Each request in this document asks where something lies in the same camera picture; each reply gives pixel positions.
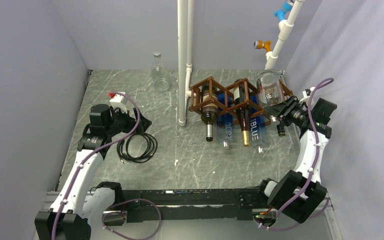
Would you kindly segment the clear bottle with cork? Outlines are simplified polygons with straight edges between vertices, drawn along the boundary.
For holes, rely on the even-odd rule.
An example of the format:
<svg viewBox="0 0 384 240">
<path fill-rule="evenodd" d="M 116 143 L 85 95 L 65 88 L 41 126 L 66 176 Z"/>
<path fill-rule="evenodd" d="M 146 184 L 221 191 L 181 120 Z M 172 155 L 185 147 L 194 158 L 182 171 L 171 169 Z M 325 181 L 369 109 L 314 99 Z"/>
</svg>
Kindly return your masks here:
<svg viewBox="0 0 384 240">
<path fill-rule="evenodd" d="M 256 80 L 258 101 L 263 109 L 284 101 L 279 80 L 278 73 L 271 69 L 266 69 L 258 74 Z"/>
</svg>

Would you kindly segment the clear bottle dark label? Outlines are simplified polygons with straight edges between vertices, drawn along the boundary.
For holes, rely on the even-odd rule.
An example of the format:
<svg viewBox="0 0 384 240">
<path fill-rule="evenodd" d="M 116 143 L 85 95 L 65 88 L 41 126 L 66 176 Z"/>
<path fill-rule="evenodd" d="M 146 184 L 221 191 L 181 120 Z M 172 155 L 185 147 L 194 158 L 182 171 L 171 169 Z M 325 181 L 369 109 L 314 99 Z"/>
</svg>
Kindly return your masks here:
<svg viewBox="0 0 384 240">
<path fill-rule="evenodd" d="M 171 87 L 171 81 L 166 71 L 165 64 L 160 52 L 153 53 L 154 62 L 151 66 L 150 76 L 153 80 L 153 86 L 160 92 L 166 92 Z"/>
</svg>

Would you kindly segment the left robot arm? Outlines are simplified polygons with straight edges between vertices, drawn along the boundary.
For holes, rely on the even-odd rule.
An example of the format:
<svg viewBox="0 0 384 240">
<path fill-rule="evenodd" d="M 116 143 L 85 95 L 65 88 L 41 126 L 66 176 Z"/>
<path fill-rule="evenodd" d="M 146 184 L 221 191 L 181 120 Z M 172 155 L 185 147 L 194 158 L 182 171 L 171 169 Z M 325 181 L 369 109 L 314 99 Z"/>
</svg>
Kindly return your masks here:
<svg viewBox="0 0 384 240">
<path fill-rule="evenodd" d="M 151 126 L 152 122 L 137 110 L 134 115 L 107 104 L 91 107 L 90 122 L 78 141 L 76 158 L 62 190 L 49 209 L 39 211 L 35 217 L 40 240 L 89 240 L 104 211 L 123 205 L 123 190 L 118 182 L 101 182 L 90 198 L 87 194 L 112 138 L 120 133 L 144 132 Z"/>
</svg>

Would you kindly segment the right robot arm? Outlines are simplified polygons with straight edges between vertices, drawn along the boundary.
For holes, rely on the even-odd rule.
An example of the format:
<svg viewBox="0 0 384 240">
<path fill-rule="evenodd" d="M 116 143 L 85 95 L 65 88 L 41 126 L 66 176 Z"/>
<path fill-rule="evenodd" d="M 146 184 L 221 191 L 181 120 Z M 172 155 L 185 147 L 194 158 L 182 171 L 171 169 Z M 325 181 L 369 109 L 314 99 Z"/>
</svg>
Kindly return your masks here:
<svg viewBox="0 0 384 240">
<path fill-rule="evenodd" d="M 267 178 L 261 182 L 255 194 L 260 207 L 272 207 L 302 224 L 324 200 L 327 189 L 321 185 L 320 167 L 332 135 L 328 122 L 336 108 L 335 103 L 319 98 L 308 111 L 295 96 L 265 107 L 282 125 L 294 124 L 300 128 L 300 151 L 295 168 L 280 181 Z"/>
</svg>

